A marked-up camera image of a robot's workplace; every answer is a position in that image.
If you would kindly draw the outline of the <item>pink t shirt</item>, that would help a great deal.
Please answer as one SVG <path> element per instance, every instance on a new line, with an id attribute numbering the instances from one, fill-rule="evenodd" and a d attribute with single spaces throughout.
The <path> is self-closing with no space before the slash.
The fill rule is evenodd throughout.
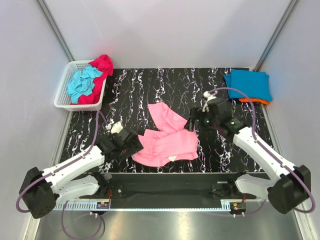
<path id="1" fill-rule="evenodd" d="M 187 120 L 164 102 L 148 105 L 157 130 L 146 129 L 139 135 L 143 149 L 132 159 L 147 167 L 163 167 L 170 162 L 198 158 L 198 137 L 184 128 Z"/>

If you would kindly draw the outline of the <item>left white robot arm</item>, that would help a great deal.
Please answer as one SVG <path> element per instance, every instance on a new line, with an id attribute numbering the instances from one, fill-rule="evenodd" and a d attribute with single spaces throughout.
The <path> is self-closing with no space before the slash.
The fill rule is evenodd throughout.
<path id="1" fill-rule="evenodd" d="M 112 130 L 93 145 L 53 167 L 33 167 L 25 175 L 19 198 L 35 219 L 49 214 L 57 204 L 77 198 L 103 198 L 110 193 L 110 178 L 89 171 L 107 161 L 124 161 L 143 149 L 131 128 Z"/>

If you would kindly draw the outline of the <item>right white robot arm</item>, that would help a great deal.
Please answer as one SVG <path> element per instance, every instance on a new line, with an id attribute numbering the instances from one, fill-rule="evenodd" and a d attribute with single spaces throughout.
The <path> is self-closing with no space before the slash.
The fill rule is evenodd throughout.
<path id="1" fill-rule="evenodd" d="M 227 100 L 208 97 L 203 107 L 193 107 L 184 128 L 217 131 L 225 139 L 245 151 L 267 174 L 268 178 L 238 173 L 228 181 L 231 197 L 249 194 L 267 200 L 281 214 L 296 210 L 311 199 L 311 172 L 286 160 L 245 121 L 234 117 Z"/>

